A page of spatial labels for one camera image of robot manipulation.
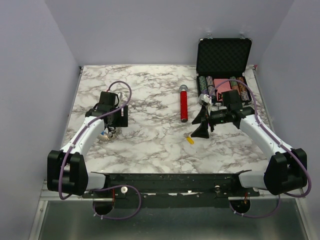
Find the yellow capped key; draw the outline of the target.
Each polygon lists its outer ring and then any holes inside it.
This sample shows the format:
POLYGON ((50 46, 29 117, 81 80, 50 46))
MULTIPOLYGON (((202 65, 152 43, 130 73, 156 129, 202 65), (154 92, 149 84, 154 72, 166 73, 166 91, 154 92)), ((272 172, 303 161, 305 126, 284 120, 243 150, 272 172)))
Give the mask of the yellow capped key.
POLYGON ((189 133, 185 133, 183 136, 185 137, 185 139, 188 141, 189 144, 193 145, 195 143, 189 133))

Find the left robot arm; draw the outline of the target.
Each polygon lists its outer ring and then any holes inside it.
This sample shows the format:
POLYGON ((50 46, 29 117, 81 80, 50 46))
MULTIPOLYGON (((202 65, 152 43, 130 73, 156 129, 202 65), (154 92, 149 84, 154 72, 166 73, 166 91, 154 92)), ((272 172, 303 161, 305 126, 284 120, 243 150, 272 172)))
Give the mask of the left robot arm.
POLYGON ((47 156, 50 191, 81 196, 93 190, 101 198, 110 194, 106 176, 87 171, 85 156, 102 132, 128 126, 128 106, 119 109, 121 99, 121 93, 101 92, 99 102, 85 113, 76 135, 60 150, 50 151, 47 156))

